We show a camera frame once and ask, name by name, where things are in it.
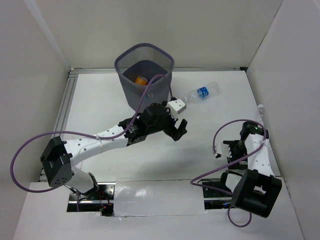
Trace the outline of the orange juice bottle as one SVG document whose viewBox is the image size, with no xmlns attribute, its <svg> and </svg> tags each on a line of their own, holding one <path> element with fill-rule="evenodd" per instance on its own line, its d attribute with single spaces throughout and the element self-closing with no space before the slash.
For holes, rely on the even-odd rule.
<svg viewBox="0 0 320 240">
<path fill-rule="evenodd" d="M 142 76 L 137 76 L 135 79 L 135 84 L 140 85 L 140 86 L 146 86 L 148 84 L 148 79 Z"/>
</svg>

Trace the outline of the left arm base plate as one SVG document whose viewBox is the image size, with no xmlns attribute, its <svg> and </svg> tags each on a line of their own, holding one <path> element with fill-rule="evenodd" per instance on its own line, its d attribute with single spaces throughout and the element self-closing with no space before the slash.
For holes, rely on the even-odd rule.
<svg viewBox="0 0 320 240">
<path fill-rule="evenodd" d="M 98 192 L 90 199 L 85 198 L 81 193 L 77 194 L 74 188 L 70 188 L 66 211 L 69 213 L 94 212 L 104 217 L 112 217 L 116 182 L 99 182 L 98 186 Z"/>
</svg>

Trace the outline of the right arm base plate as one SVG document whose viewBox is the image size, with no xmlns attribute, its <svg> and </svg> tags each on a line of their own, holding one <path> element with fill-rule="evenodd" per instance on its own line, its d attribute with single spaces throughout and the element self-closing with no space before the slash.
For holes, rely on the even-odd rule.
<svg viewBox="0 0 320 240">
<path fill-rule="evenodd" d="M 226 186 L 222 186 L 218 178 L 201 179 L 197 183 L 230 192 Z M 228 209 L 231 206 L 232 197 L 229 194 L 208 187 L 203 187 L 202 192 L 205 210 Z"/>
</svg>

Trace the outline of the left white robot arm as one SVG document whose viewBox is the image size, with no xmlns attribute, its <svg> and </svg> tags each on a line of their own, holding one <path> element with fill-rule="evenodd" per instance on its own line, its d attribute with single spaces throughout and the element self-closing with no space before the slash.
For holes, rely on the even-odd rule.
<svg viewBox="0 0 320 240">
<path fill-rule="evenodd" d="M 187 108 L 181 99 L 153 103 L 131 121 L 125 119 L 114 127 L 96 134 L 93 138 L 78 138 L 64 141 L 60 136 L 48 142 L 40 157 L 48 185 L 58 188 L 66 185 L 77 190 L 86 199 L 92 200 L 99 193 L 96 178 L 77 165 L 104 152 L 125 148 L 144 141 L 148 135 L 164 132 L 174 141 L 187 133 L 187 121 L 183 119 L 176 127 L 178 116 Z"/>
</svg>

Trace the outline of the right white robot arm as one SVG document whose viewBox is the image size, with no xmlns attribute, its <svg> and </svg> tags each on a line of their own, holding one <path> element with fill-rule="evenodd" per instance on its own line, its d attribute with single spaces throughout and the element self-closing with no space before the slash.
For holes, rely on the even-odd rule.
<svg viewBox="0 0 320 240">
<path fill-rule="evenodd" d="M 258 123 L 245 121 L 239 135 L 239 140 L 224 140 L 216 147 L 215 156 L 232 163 L 218 190 L 223 196 L 232 194 L 232 207 L 267 218 L 282 189 L 270 164 L 269 133 Z"/>
</svg>

